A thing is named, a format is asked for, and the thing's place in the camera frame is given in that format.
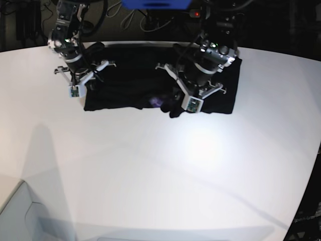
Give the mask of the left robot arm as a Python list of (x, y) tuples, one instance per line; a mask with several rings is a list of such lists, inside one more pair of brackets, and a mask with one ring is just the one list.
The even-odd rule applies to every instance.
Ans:
[(181, 107), (199, 112), (209, 96), (227, 92), (220, 81), (212, 81), (238, 58), (233, 36), (237, 14), (252, 1), (204, 1), (200, 12), (200, 31), (187, 46), (174, 44), (178, 53), (175, 64), (158, 63), (179, 87)]

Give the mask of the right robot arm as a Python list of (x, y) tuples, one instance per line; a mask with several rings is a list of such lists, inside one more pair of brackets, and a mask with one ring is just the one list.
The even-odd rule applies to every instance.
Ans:
[(54, 73), (60, 73), (66, 79), (71, 97), (85, 96), (87, 86), (91, 87), (96, 80), (104, 80), (100, 74), (103, 69), (116, 66), (115, 61), (93, 58), (93, 53), (105, 48), (103, 43), (96, 42), (85, 48), (82, 42), (82, 37), (89, 37), (99, 30), (108, 9), (108, 1), (103, 1), (98, 23), (87, 29), (85, 15), (91, 3), (93, 1), (58, 1), (57, 20), (48, 36), (49, 49), (57, 53), (67, 65), (57, 67)]

